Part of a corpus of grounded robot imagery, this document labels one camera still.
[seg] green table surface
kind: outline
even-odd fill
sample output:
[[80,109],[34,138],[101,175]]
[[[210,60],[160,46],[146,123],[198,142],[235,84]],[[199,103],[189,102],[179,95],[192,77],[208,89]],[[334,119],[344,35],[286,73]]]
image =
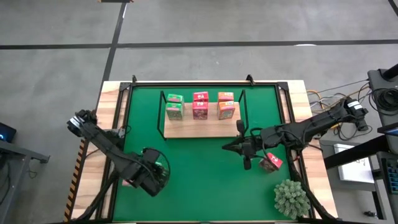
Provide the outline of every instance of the green table surface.
[[237,101],[243,89],[250,128],[281,123],[273,86],[134,88],[124,152],[141,152],[144,147],[162,151],[170,162],[171,176],[156,197],[120,183],[114,221],[289,220],[274,208],[275,185],[290,178],[283,146],[270,150],[284,163],[279,171],[268,174],[258,167],[259,159],[252,161],[251,170],[244,170],[241,156],[221,149],[233,138],[164,141],[156,128],[161,90],[166,96],[183,95],[185,102],[192,102],[193,92],[208,91],[210,102],[217,102],[219,91],[232,91]]

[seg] green succulent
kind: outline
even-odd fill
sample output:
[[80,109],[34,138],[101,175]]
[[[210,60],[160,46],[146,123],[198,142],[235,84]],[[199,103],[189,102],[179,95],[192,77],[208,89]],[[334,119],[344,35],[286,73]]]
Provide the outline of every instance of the green succulent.
[[286,217],[296,219],[308,215],[310,201],[301,188],[301,183],[284,180],[275,186],[275,208]]

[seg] green juice box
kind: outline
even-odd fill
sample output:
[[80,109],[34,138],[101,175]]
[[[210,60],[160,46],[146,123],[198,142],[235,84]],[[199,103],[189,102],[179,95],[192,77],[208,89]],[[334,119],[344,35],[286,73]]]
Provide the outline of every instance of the green juice box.
[[177,94],[168,94],[167,102],[184,104],[184,97],[182,95],[177,95]]
[[182,120],[184,116],[184,109],[181,103],[167,103],[166,112],[169,120]]

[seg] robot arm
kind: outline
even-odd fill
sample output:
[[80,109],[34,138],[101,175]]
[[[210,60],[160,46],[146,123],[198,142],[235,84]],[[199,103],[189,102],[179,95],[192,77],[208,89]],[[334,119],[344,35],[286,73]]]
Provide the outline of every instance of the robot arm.
[[149,195],[156,196],[166,185],[169,173],[156,160],[160,151],[145,148],[143,155],[135,152],[126,154],[121,150],[122,139],[117,133],[104,131],[98,127],[96,116],[90,111],[81,110],[68,122],[68,129],[78,137],[92,142],[114,163],[114,169],[121,178],[133,187],[141,187]]
[[[236,122],[240,135],[233,142],[223,146],[223,149],[237,152],[243,156],[243,164],[246,170],[251,168],[251,159],[260,157],[256,155],[257,151],[264,151],[268,148],[283,144],[287,150],[287,162],[291,167],[296,181],[302,183],[303,190],[318,214],[324,220],[335,219],[320,204],[309,187],[304,183],[300,174],[297,172],[292,159],[291,150],[300,152],[305,148],[312,137],[318,133],[324,132],[333,125],[340,122],[358,122],[363,121],[367,109],[363,108],[357,100],[351,98],[342,99],[330,110],[313,116],[298,123],[282,124],[269,128],[252,128],[250,136],[244,136],[244,125],[241,120]],[[260,131],[260,134],[254,135],[254,131]]]

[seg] gray floor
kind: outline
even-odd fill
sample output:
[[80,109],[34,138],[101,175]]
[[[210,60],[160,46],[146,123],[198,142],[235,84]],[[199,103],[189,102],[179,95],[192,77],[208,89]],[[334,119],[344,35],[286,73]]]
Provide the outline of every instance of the gray floor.
[[[0,0],[0,45],[110,43],[120,4],[96,1]],[[387,0],[137,0],[129,4],[120,43],[185,41],[396,39],[398,17]],[[0,121],[18,130],[16,144],[50,154],[31,164],[13,223],[62,219],[79,140],[66,121],[92,109],[108,49],[0,50]],[[363,80],[398,62],[398,45],[118,49],[110,80],[302,79],[322,90]],[[363,83],[330,91],[351,93]],[[380,126],[377,114],[366,121]],[[376,132],[353,141],[363,142]],[[328,133],[324,138],[333,139]],[[369,192],[333,189],[339,216],[374,223]],[[379,223],[390,223],[391,220]]]

